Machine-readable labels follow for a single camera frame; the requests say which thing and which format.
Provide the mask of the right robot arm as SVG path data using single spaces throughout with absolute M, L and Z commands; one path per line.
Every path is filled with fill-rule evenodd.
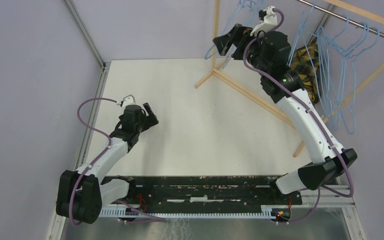
M 275 30 L 254 33 L 250 27 L 235 24 L 212 42 L 221 56 L 235 46 L 232 58 L 243 61 L 249 70 L 261 76 L 262 89 L 291 120 L 307 148 L 311 163 L 272 183 L 268 196 L 273 203 L 282 204 L 290 193 L 298 190 L 317 190 L 341 175 L 350 178 L 349 167 L 358 155 L 333 136 L 298 73 L 287 64 L 292 48 L 286 34 Z

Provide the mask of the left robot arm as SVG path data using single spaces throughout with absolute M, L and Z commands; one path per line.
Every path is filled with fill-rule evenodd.
M 139 141 L 142 132 L 157 125 L 159 120 L 149 103 L 138 105 L 131 98 L 121 101 L 123 113 L 113 132 L 107 135 L 107 145 L 90 163 L 76 170 L 65 170 L 59 178 L 55 212 L 72 224 L 92 224 L 102 208 L 122 200 L 130 204 L 138 191 L 129 182 L 115 177 L 104 179 L 114 165 Z

